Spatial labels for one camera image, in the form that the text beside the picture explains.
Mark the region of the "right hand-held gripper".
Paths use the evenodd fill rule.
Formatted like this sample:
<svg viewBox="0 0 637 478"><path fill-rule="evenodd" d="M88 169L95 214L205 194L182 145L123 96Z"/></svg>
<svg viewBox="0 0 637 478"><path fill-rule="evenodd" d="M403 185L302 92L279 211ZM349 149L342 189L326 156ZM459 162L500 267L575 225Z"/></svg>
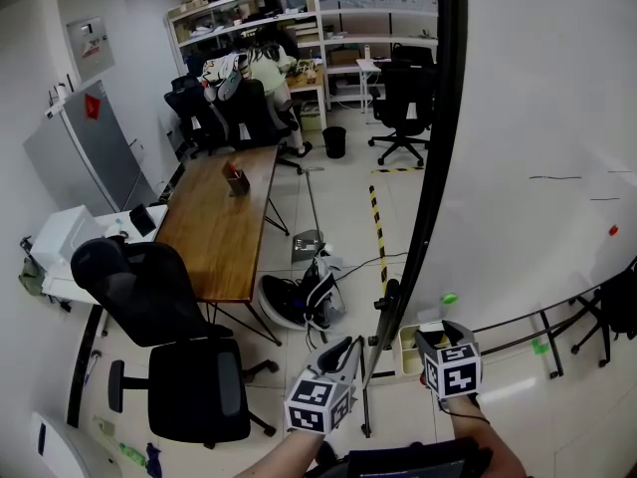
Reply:
<svg viewBox="0 0 637 478"><path fill-rule="evenodd" d="M423 363L421 378L439 399L478 392L482 359L472 331L442 320L420 325L414 340Z"/></svg>

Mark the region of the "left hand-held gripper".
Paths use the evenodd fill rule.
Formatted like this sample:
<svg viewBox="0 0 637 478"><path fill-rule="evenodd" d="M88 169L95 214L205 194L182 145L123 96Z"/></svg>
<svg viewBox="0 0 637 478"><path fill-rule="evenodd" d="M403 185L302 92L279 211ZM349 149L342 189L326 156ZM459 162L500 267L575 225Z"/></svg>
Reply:
<svg viewBox="0 0 637 478"><path fill-rule="evenodd" d="M329 435L351 412L362 337L344 337L312 351L285 401L288 426Z"/></svg>

